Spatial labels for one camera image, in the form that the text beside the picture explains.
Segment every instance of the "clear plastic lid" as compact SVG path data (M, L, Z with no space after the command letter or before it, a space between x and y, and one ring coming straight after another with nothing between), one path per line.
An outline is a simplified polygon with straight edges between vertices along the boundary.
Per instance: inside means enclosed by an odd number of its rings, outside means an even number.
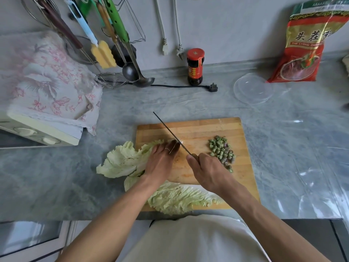
M250 105L267 101L273 93L273 85L255 73L245 74L234 84L235 97Z

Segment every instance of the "pink floral fabric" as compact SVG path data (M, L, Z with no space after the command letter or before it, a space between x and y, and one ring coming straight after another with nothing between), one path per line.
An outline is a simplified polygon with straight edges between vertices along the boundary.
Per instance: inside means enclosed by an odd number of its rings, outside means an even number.
M2 109L83 126L95 135L102 87L87 66L70 58L52 31L0 37Z

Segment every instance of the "hand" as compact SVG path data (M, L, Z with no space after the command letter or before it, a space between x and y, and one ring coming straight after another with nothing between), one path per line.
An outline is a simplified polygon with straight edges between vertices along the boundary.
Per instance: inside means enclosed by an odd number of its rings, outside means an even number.
M217 157L200 153L199 156L187 155L186 159L196 180L208 191L220 196L226 189L231 190L239 184Z
M173 140L170 143L164 142L155 145L151 150L151 155L149 156L143 176L150 177L151 183L156 186L156 189L169 177L173 160L179 148L180 143Z

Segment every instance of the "left hand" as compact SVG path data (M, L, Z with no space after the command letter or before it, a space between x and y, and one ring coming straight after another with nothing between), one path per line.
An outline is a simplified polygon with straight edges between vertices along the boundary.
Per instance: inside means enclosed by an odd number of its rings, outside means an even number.
M150 178L156 189L164 183L170 175L172 164L180 148L176 140L155 145L151 150L146 171L143 176Z

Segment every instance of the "white shirt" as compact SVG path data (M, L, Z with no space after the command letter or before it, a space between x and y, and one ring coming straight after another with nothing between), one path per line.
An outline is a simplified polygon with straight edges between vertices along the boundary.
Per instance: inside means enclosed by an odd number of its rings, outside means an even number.
M215 215L156 221L123 262L271 262L241 221Z

